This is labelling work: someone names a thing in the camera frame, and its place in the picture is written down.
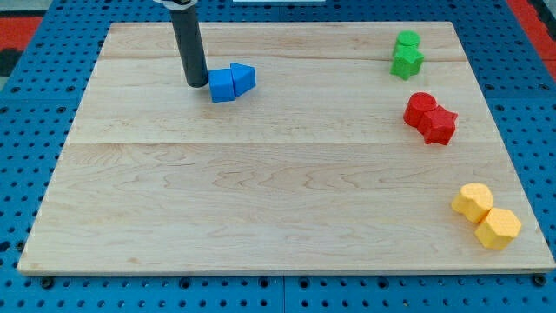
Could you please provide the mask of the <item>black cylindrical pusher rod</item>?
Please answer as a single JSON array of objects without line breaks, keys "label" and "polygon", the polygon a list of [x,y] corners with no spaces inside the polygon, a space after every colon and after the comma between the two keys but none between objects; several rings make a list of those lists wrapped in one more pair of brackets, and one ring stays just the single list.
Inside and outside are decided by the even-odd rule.
[{"label": "black cylindrical pusher rod", "polygon": [[196,3],[168,3],[171,23],[182,60],[186,82],[201,88],[209,82]]}]

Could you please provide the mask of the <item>white rod mount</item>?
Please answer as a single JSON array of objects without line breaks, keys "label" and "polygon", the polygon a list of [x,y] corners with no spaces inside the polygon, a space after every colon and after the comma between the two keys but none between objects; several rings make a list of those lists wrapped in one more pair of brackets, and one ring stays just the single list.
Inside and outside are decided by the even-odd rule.
[{"label": "white rod mount", "polygon": [[191,7],[195,6],[197,0],[153,0],[155,3],[160,3],[164,7]]}]

